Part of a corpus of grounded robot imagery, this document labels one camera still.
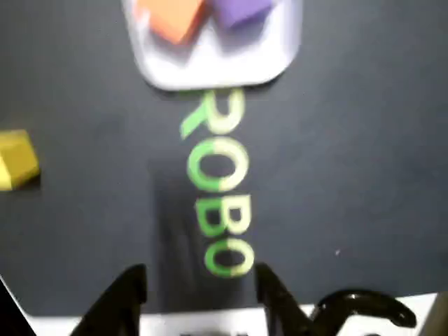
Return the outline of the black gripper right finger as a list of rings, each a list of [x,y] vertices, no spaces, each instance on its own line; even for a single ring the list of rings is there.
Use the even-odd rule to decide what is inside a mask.
[[[274,271],[255,264],[257,300],[267,312],[268,335],[317,335],[312,322]]]

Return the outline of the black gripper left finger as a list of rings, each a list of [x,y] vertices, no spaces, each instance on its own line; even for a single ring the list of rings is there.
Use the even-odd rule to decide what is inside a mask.
[[[138,336],[147,298],[146,266],[133,265],[101,294],[71,334]]]

